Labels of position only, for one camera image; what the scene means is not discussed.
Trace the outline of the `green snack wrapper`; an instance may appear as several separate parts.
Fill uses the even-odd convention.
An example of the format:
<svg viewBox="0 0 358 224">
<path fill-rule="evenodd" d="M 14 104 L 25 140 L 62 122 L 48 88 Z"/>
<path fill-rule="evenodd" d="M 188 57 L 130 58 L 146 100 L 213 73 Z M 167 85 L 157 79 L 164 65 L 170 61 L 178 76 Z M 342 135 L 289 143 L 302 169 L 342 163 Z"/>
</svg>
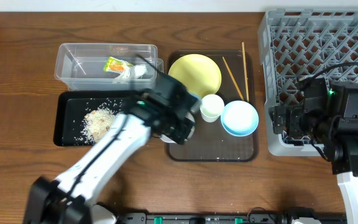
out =
<svg viewBox="0 0 358 224">
<path fill-rule="evenodd" d="M 118 58 L 109 57 L 107 62 L 104 65 L 103 71 L 104 72 L 115 72 L 115 73 L 122 73 L 129 69 L 129 67 L 133 67 L 134 65 L 125 61 L 120 60 Z"/>
</svg>

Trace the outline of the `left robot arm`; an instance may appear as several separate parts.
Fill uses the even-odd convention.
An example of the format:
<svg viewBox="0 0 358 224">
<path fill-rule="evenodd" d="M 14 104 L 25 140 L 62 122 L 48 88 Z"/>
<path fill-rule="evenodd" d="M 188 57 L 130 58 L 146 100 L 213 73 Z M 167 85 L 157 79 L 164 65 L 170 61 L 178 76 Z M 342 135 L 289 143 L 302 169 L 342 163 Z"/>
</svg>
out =
<svg viewBox="0 0 358 224">
<path fill-rule="evenodd" d="M 116 223 L 96 201 L 119 168 L 154 135 L 183 145 L 201 100 L 177 79 L 161 73 L 154 88 L 133 91 L 103 138 L 53 181 L 39 177 L 31 186 L 24 223 Z"/>
</svg>

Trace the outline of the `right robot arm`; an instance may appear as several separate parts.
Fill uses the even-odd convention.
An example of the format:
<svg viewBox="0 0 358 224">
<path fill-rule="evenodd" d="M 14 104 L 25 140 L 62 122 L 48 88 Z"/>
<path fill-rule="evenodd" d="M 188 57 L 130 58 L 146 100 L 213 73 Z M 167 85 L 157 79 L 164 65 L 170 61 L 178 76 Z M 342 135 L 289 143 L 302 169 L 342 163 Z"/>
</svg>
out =
<svg viewBox="0 0 358 224">
<path fill-rule="evenodd" d="M 273 131 L 292 138 L 309 136 L 332 165 L 348 223 L 358 223 L 358 84 L 306 78 L 297 84 L 304 94 L 299 105 L 269 108 Z"/>
</svg>

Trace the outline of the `white plastic cup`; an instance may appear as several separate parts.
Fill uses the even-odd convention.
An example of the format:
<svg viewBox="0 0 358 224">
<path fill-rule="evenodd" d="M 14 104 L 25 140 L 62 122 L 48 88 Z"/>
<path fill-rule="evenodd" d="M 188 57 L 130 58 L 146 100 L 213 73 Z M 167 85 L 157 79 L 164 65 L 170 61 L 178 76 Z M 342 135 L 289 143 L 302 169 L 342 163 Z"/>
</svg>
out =
<svg viewBox="0 0 358 224">
<path fill-rule="evenodd" d="M 206 95 L 201 100 L 201 117 L 207 123 L 215 122 L 224 110 L 223 99 L 214 94 Z"/>
</svg>

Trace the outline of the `yellow plate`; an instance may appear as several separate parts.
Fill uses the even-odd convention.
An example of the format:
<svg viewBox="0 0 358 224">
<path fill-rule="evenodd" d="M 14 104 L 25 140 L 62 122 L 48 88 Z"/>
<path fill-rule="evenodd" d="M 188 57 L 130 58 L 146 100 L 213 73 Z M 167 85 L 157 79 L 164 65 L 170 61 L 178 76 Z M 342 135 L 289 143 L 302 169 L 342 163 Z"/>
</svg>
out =
<svg viewBox="0 0 358 224">
<path fill-rule="evenodd" d="M 180 57 L 171 65 L 168 74 L 200 98 L 217 93 L 222 82 L 217 63 L 201 54 Z"/>
</svg>

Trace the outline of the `rice food scraps pile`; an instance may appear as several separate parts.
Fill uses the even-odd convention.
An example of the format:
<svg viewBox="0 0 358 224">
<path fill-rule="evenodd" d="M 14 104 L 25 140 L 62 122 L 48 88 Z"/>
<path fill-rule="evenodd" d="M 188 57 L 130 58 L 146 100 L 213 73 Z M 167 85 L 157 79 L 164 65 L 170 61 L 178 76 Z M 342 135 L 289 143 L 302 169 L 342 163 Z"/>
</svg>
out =
<svg viewBox="0 0 358 224">
<path fill-rule="evenodd" d="M 90 98 L 85 103 L 85 115 L 81 121 L 80 136 L 76 141 L 81 144 L 93 145 L 99 142 L 115 123 L 116 116 L 121 112 L 124 100 L 106 98 L 98 103 L 96 98 Z"/>
</svg>

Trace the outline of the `light blue bowl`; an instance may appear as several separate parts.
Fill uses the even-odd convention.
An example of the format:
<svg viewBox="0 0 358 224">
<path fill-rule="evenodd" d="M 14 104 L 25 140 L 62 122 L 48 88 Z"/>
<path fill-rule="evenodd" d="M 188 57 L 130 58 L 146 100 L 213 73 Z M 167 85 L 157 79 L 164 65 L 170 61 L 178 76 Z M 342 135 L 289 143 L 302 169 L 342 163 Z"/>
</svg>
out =
<svg viewBox="0 0 358 224">
<path fill-rule="evenodd" d="M 224 107 L 221 124 L 232 136 L 248 136 L 254 133 L 259 125 L 258 112 L 246 101 L 232 101 Z"/>
</svg>

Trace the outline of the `white napkin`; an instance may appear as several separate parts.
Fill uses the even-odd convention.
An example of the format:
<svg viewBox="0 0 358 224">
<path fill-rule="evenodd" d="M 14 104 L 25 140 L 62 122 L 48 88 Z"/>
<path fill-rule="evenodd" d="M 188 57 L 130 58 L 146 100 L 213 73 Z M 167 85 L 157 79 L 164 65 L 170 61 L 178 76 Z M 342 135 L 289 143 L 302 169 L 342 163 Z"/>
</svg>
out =
<svg viewBox="0 0 358 224">
<path fill-rule="evenodd" d="M 121 72 L 116 78 L 113 78 L 115 82 L 136 80 L 147 73 L 147 67 L 145 65 L 133 65 L 124 66 L 124 71 Z"/>
</svg>

